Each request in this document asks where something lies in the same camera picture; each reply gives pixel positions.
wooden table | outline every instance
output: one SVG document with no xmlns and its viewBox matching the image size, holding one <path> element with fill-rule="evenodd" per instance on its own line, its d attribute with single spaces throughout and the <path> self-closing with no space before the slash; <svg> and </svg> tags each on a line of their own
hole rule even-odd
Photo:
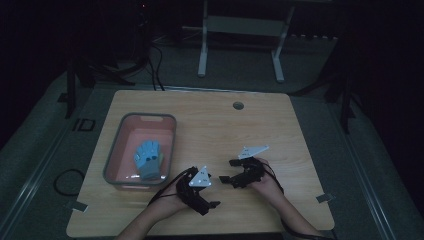
<svg viewBox="0 0 424 240">
<path fill-rule="evenodd" d="M 242 110 L 234 102 L 244 104 Z M 102 171 L 121 118 L 129 112 L 168 113 L 177 119 L 170 179 L 181 171 L 208 166 L 212 187 L 200 192 L 221 201 L 201 216 L 191 209 L 166 219 L 149 235 L 281 232 L 276 212 L 252 189 L 233 189 L 218 176 L 234 176 L 231 167 L 243 146 L 269 145 L 257 155 L 267 159 L 287 198 L 316 228 L 330 230 L 334 220 L 323 194 L 290 99 L 285 94 L 234 92 L 118 91 L 106 117 L 78 202 L 68 224 L 71 237 L 115 236 L 142 211 L 154 192 L 119 191 L 105 182 Z"/>
</svg>

person's right hand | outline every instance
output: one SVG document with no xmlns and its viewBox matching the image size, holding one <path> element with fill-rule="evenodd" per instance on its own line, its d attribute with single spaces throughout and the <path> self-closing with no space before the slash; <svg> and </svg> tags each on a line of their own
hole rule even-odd
<svg viewBox="0 0 424 240">
<path fill-rule="evenodd" d="M 256 158 L 259 161 L 269 165 L 268 161 L 262 158 Z M 272 170 L 264 165 L 265 169 L 272 174 Z M 267 173 L 261 178 L 260 182 L 253 182 L 249 184 L 250 187 L 255 189 L 262 197 L 264 197 L 273 207 L 277 206 L 278 202 L 281 202 L 284 197 L 284 193 L 279 188 L 278 184 L 274 179 Z"/>
</svg>

dark background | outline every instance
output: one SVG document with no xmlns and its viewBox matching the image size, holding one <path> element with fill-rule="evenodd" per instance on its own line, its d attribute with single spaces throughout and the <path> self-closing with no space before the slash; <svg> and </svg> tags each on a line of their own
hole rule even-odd
<svg viewBox="0 0 424 240">
<path fill-rule="evenodd" d="M 160 28 L 179 41 L 181 26 L 201 26 L 202 1 L 2 1 L 0 148 L 21 125 L 69 59 L 89 56 L 115 65 L 120 58 L 148 55 L 134 48 L 136 26 Z M 354 92 L 380 134 L 422 215 L 424 197 L 423 110 L 424 6 L 420 1 L 333 1 L 325 4 L 210 1 L 213 11 L 279 18 L 278 4 L 296 4 L 290 34 L 337 37 L 325 73 L 354 79 Z"/>
</svg>

tabletop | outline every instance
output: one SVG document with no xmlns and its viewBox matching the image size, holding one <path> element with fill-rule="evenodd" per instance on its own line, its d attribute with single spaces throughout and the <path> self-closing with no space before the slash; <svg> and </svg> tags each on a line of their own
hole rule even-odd
<svg viewBox="0 0 424 240">
<path fill-rule="evenodd" d="M 234 108 L 241 103 L 243 109 Z M 231 167 L 244 146 L 268 145 L 258 154 L 267 159 L 285 195 L 319 230 L 334 220 L 309 154 L 290 98 L 278 93 L 117 91 L 77 201 L 85 212 L 74 211 L 67 234 L 71 237 L 116 236 L 146 206 L 152 191 L 120 191 L 102 176 L 113 139 L 130 112 L 171 114 L 177 120 L 170 179 L 183 170 L 208 167 L 212 186 L 200 192 L 206 201 L 221 201 L 201 216 L 187 209 L 156 224 L 149 235 L 265 233 L 283 230 L 277 213 L 250 188 L 234 189 L 219 176 L 234 176 Z"/>
</svg>

gray tape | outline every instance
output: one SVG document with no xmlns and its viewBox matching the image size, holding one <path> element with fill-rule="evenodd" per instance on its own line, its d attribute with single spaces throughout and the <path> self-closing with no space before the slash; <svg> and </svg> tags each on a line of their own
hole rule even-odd
<svg viewBox="0 0 424 240">
<path fill-rule="evenodd" d="M 85 212 L 87 211 L 88 205 L 84 204 L 84 203 L 80 203 L 77 201 L 69 201 L 66 206 L 66 208 L 72 209 L 72 210 L 77 210 L 80 212 Z"/>
<path fill-rule="evenodd" d="M 333 200 L 335 198 L 336 197 L 333 194 L 331 194 L 331 193 L 325 193 L 325 194 L 323 194 L 321 196 L 318 196 L 317 197 L 317 200 L 318 200 L 319 203 L 322 203 L 322 202 L 329 202 L 329 201 L 331 201 L 331 200 Z"/>
</svg>

